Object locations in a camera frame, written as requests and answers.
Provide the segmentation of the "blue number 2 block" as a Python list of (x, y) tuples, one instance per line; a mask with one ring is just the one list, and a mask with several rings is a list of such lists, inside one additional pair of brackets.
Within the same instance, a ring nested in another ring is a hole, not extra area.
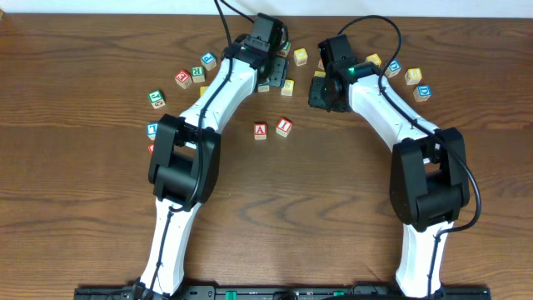
[(268, 85), (259, 86), (257, 91), (259, 93), (266, 93), (270, 90), (270, 87)]

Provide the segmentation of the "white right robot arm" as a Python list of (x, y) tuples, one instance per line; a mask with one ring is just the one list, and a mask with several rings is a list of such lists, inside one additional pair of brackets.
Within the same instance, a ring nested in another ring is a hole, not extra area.
[(464, 139), (416, 113), (378, 66), (356, 59), (346, 35), (318, 49), (326, 75), (312, 80), (309, 104), (362, 116), (391, 150), (389, 198), (403, 224), (396, 284), (406, 297), (433, 298), (447, 235), (470, 199)]

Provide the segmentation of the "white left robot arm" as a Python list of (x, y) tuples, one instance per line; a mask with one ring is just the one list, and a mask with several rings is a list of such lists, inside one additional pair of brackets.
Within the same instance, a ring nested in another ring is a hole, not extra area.
[(258, 14), (252, 32), (224, 49), (204, 94), (179, 116), (159, 120), (148, 172), (157, 220), (147, 266), (132, 290), (135, 299), (169, 299), (180, 290), (193, 220), (217, 182), (223, 129), (260, 86), (284, 85), (288, 63), (278, 53), (287, 42), (282, 21)]

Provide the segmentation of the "red letter A block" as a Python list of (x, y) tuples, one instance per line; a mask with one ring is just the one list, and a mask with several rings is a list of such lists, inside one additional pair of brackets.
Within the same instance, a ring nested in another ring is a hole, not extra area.
[(255, 123), (254, 124), (254, 139), (255, 140), (266, 140), (267, 139), (267, 124), (266, 123)]

